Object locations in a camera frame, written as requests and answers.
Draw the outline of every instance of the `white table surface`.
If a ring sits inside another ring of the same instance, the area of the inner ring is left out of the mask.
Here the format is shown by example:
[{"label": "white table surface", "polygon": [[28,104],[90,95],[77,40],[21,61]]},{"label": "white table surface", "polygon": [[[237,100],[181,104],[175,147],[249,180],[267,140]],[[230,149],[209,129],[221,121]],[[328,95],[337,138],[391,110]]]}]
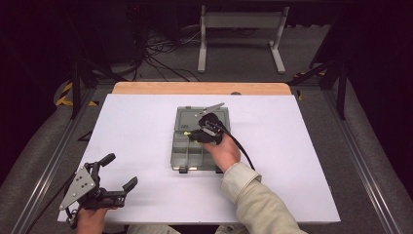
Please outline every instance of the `white table surface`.
[{"label": "white table surface", "polygon": [[[220,102],[228,107],[231,133],[263,175],[262,182],[284,200],[298,222],[340,221],[294,96],[188,95],[107,96],[80,166],[115,153],[116,159],[100,169],[100,186],[122,190],[134,176],[139,183],[125,206],[110,211],[106,221],[237,223],[235,206],[219,189],[222,175],[180,174],[170,167],[177,107]],[[65,219],[61,212],[58,220]]]}]

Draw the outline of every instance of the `hand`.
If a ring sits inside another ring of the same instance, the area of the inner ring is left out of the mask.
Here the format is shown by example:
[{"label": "hand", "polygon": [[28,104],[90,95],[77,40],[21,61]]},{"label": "hand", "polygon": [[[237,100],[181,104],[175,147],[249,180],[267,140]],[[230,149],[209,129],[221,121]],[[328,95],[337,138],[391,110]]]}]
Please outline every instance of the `hand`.
[{"label": "hand", "polygon": [[222,134],[222,141],[218,145],[205,143],[204,148],[212,155],[216,166],[225,173],[231,166],[240,162],[241,153],[238,146],[226,134]]},{"label": "hand", "polygon": [[116,208],[102,208],[98,210],[81,209],[78,213],[77,234],[101,234],[104,227],[104,217],[107,211]]}]

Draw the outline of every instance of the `white stand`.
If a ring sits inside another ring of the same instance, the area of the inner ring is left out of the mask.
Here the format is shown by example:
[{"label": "white stand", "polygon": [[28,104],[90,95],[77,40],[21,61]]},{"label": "white stand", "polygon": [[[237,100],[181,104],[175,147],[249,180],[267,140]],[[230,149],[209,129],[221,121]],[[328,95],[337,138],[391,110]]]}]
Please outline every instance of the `white stand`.
[{"label": "white stand", "polygon": [[285,73],[282,58],[279,52],[279,44],[282,39],[282,31],[288,15],[288,7],[282,12],[273,13],[224,13],[208,12],[206,6],[202,6],[201,11],[201,48],[198,62],[198,72],[206,72],[207,61],[207,27],[247,27],[247,28],[274,28],[277,36],[274,41],[270,41],[271,52],[276,63],[279,74]]}]

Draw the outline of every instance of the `beige sleeve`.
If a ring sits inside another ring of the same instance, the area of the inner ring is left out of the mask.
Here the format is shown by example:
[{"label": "beige sleeve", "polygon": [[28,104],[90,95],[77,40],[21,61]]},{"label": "beige sleeve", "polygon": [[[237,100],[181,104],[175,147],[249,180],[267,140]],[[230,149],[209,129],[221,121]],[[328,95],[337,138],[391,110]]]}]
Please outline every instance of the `beige sleeve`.
[{"label": "beige sleeve", "polygon": [[249,233],[305,233],[282,199],[260,182],[261,175],[244,163],[224,175],[221,189],[236,204],[237,218]]}]

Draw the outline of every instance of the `human hand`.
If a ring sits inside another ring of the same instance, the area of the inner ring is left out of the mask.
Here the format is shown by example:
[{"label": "human hand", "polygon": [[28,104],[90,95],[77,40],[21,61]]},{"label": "human hand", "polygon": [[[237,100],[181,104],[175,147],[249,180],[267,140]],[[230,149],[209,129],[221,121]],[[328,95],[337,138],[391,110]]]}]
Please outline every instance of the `human hand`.
[{"label": "human hand", "polygon": [[240,162],[241,152],[234,141],[226,134],[222,134],[220,144],[204,143],[204,148],[212,155],[216,166],[225,173],[231,166]]},{"label": "human hand", "polygon": [[101,234],[104,227],[104,217],[107,211],[116,208],[101,208],[98,210],[81,209],[78,213],[77,234]]}]

